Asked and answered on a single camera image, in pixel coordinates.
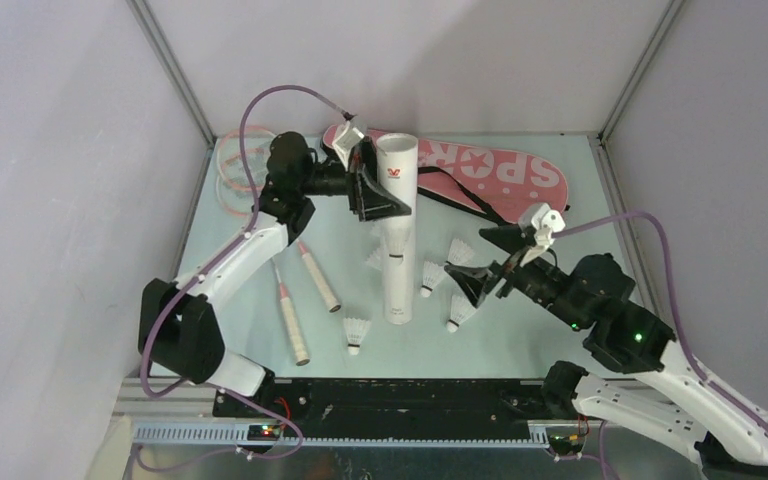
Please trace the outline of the white shuttlecock tube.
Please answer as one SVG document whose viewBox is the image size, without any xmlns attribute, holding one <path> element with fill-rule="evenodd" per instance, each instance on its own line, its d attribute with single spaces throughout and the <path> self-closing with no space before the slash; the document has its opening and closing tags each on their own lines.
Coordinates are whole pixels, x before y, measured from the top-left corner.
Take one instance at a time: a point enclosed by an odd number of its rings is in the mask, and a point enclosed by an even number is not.
<svg viewBox="0 0 768 480">
<path fill-rule="evenodd" d="M 375 145 L 381 185 L 410 208 L 407 215 L 390 217 L 380 222 L 384 318 L 391 324 L 404 325 L 413 318 L 417 290 L 415 266 L 419 141 L 406 133 L 388 133 L 379 137 Z"/>
</svg>

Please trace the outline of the white shuttlecock front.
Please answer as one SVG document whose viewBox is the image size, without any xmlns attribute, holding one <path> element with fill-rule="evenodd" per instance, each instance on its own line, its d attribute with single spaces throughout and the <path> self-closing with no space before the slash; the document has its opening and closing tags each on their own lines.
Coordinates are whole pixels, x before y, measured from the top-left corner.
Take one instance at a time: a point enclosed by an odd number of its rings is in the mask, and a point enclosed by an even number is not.
<svg viewBox="0 0 768 480">
<path fill-rule="evenodd" d="M 359 354 L 362 342 L 368 335 L 371 326 L 372 321 L 368 319 L 357 317 L 347 317 L 343 319 L 347 351 L 350 355 L 356 356 Z"/>
</svg>

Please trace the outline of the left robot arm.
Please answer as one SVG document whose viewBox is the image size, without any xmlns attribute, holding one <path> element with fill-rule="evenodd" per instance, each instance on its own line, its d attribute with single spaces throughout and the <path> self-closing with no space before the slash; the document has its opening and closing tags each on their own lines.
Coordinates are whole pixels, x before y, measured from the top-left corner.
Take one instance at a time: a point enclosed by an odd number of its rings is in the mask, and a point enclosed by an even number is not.
<svg viewBox="0 0 768 480">
<path fill-rule="evenodd" d="M 303 135 L 289 131 L 274 137 L 248 224 L 192 272 L 147 283 L 137 337 L 142 374 L 150 364 L 160 365 L 183 382 L 237 393 L 238 404 L 252 416 L 272 411 L 272 371 L 226 346 L 218 310 L 262 265 L 297 240 L 314 215 L 313 197 L 347 197 L 350 211 L 362 222 L 412 212 L 372 173 L 376 152 L 370 137 L 337 140 L 332 149 L 318 162 Z"/>
</svg>

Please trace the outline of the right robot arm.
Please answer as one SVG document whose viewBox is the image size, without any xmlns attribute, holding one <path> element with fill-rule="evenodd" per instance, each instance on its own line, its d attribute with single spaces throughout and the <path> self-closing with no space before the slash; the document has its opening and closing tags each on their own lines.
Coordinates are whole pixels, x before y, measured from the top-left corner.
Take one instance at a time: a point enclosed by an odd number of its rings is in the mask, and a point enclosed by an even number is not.
<svg viewBox="0 0 768 480">
<path fill-rule="evenodd" d="M 672 327 L 634 303 L 634 280 L 611 255 L 585 256 L 565 273 L 543 258 L 546 230 L 505 226 L 482 236 L 508 252 L 503 263 L 445 267 L 473 306 L 519 291 L 585 331 L 584 349 L 604 368 L 662 395 L 655 401 L 559 361 L 542 386 L 548 414 L 581 414 L 634 431 L 678 452 L 708 479 L 768 479 L 768 411 L 687 354 Z"/>
</svg>

